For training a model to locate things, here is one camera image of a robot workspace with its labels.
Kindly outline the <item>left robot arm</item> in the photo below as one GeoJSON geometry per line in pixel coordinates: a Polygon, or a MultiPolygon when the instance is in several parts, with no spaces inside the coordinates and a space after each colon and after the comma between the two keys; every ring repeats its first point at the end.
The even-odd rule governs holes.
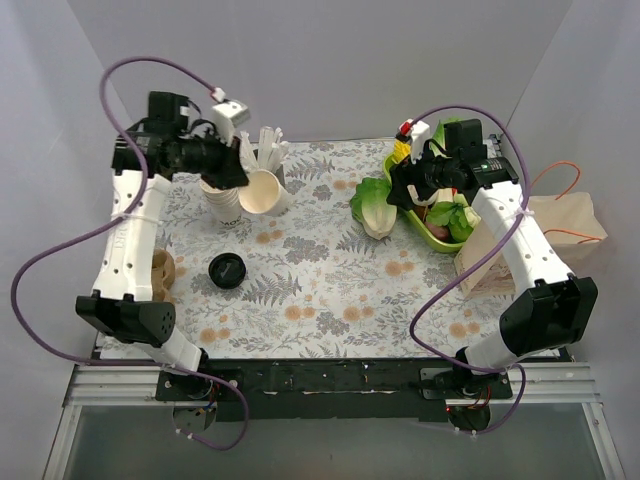
{"type": "Polygon", "coordinates": [[[209,119],[190,121],[189,109],[186,96],[152,92],[146,117],[117,137],[111,212],[117,224],[108,233],[92,292],[77,297],[75,309],[105,335],[182,368],[178,387],[200,400],[213,386],[211,373],[199,366],[203,353],[176,327],[174,305],[153,294],[156,233],[174,174],[197,174],[224,193],[248,184],[235,130],[249,110],[237,100],[218,99],[209,119]]]}

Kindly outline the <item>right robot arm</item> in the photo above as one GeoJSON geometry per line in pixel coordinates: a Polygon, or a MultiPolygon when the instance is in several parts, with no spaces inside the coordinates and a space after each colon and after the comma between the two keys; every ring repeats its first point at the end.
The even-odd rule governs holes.
{"type": "Polygon", "coordinates": [[[598,289],[591,278],[577,277],[551,247],[528,208],[524,178],[506,158],[489,155],[480,120],[445,124],[442,142],[417,120],[403,123],[396,137],[411,150],[389,171],[388,203],[411,207],[410,186],[422,200],[440,188],[456,189],[497,242],[484,258],[502,255],[515,286],[516,298],[500,316],[498,331],[454,357],[454,389],[475,397],[488,386],[488,374],[580,341],[598,289]]]}

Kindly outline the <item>white paper coffee cup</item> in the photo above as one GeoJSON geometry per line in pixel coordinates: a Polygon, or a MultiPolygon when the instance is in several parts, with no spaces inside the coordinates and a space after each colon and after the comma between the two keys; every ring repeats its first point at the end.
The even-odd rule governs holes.
{"type": "Polygon", "coordinates": [[[249,184],[238,189],[241,207],[254,215],[278,216],[289,206],[290,196],[278,178],[268,170],[248,175],[249,184]]]}

